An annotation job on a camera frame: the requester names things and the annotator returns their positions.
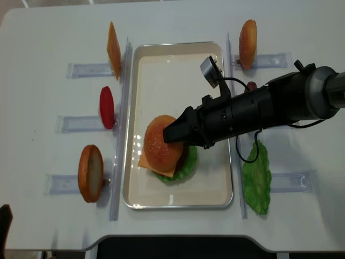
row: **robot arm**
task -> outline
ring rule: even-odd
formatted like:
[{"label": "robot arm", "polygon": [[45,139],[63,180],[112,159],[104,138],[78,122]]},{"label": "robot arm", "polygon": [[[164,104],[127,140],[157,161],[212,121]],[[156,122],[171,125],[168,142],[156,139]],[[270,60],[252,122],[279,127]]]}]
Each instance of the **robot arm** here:
[{"label": "robot arm", "polygon": [[345,107],[345,72],[330,67],[306,67],[297,60],[298,72],[269,81],[250,92],[231,97],[230,90],[212,57],[201,70],[220,97],[202,98],[202,104],[187,107],[182,115],[163,130],[166,143],[183,141],[205,149],[216,142],[250,131],[299,120],[329,119]]}]

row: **white table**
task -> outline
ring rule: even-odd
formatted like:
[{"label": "white table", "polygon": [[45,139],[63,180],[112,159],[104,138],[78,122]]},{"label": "white table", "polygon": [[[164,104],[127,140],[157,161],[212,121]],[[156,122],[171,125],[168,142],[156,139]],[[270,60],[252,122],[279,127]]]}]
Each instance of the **white table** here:
[{"label": "white table", "polygon": [[[232,52],[243,23],[258,24],[258,53],[292,51],[304,64],[344,71],[343,10],[338,1],[174,1],[10,11],[0,28],[0,204],[14,218],[8,249],[89,249],[113,235],[247,236],[268,250],[345,250],[345,111],[317,127],[289,133],[286,144],[318,171],[319,193],[271,195],[266,218],[240,212],[237,172],[234,199],[222,210],[134,211],[120,203],[118,221],[105,207],[87,204],[80,195],[45,196],[46,174],[74,174],[87,144],[96,144],[111,169],[111,133],[56,134],[56,116],[97,114],[100,89],[119,85],[113,78],[68,80],[67,63],[107,60],[109,22],[125,49],[142,44],[215,41]],[[258,71],[263,84],[293,71]],[[271,165],[277,154],[270,154]]]}]

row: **bread slice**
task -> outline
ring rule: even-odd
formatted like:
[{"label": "bread slice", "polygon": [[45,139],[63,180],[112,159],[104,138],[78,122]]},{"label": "bread slice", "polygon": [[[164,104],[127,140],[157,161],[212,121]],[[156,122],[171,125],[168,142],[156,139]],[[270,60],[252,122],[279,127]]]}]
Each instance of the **bread slice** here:
[{"label": "bread slice", "polygon": [[78,185],[86,202],[97,202],[102,190],[103,159],[95,145],[87,145],[81,152]]},{"label": "bread slice", "polygon": [[121,68],[121,51],[113,22],[110,22],[107,52],[114,69],[115,77],[117,80],[119,80]]},{"label": "bread slice", "polygon": [[257,24],[248,20],[242,27],[239,36],[239,59],[246,70],[252,67],[257,49]]},{"label": "bread slice", "polygon": [[140,158],[139,158],[138,166],[143,167],[143,168],[146,168],[146,169],[149,169],[149,170],[151,170],[151,171],[156,172],[157,174],[161,174],[161,175],[164,175],[164,176],[170,177],[170,178],[174,175],[174,172],[175,172],[175,166],[174,166],[173,168],[171,168],[171,169],[170,169],[169,171],[167,171],[167,172],[159,172],[159,171],[157,171],[156,169],[154,169],[154,168],[149,164],[149,162],[147,161],[147,158],[146,158],[146,155],[145,155],[144,148],[143,148],[142,151],[141,151],[141,155],[140,155]]}]

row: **lettuce leaf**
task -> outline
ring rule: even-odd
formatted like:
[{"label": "lettuce leaf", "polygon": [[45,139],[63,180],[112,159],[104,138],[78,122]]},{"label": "lettuce leaf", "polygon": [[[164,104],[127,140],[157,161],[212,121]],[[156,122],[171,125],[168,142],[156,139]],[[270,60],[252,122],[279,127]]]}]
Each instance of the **lettuce leaf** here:
[{"label": "lettuce leaf", "polygon": [[[258,140],[259,156],[254,163],[244,163],[242,167],[244,198],[249,207],[256,213],[266,215],[268,205],[271,202],[271,180],[270,162],[266,147]],[[257,155],[257,148],[253,148],[247,160],[254,160]]]},{"label": "lettuce leaf", "polygon": [[175,172],[173,177],[170,178],[161,174],[157,174],[155,172],[153,173],[157,176],[158,179],[160,179],[162,182],[165,182],[165,183],[176,181],[176,180],[183,180],[184,178],[186,178],[193,172],[197,158],[198,158],[198,151],[197,151],[196,146],[189,146],[188,156],[184,162],[183,167],[179,171]]}]

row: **red tomato slice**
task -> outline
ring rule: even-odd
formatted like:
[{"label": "red tomato slice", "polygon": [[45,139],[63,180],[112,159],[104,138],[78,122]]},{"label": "red tomato slice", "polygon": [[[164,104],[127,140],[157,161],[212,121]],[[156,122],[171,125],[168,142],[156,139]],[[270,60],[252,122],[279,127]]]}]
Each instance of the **red tomato slice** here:
[{"label": "red tomato slice", "polygon": [[103,87],[99,99],[99,110],[104,128],[111,130],[114,126],[114,100],[108,86]]}]

